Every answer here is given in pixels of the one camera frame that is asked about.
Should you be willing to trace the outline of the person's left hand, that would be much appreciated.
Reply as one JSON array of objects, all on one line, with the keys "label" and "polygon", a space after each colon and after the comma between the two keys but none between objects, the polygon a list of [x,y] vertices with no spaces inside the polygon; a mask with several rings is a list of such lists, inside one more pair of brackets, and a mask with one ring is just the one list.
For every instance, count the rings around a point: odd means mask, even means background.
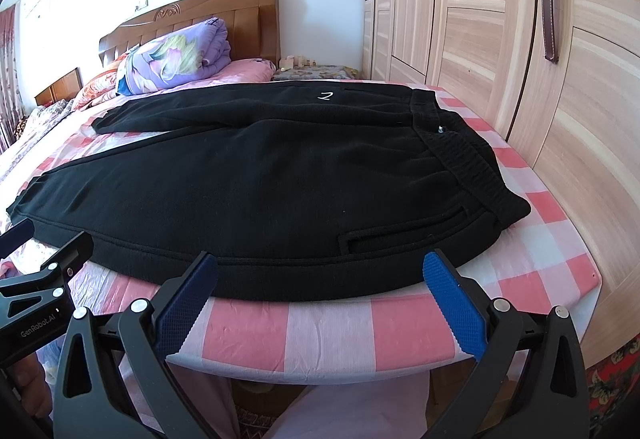
[{"label": "person's left hand", "polygon": [[26,413],[38,419],[48,417],[52,411],[52,396],[38,357],[32,353],[12,365],[9,372],[21,395],[22,407]]}]

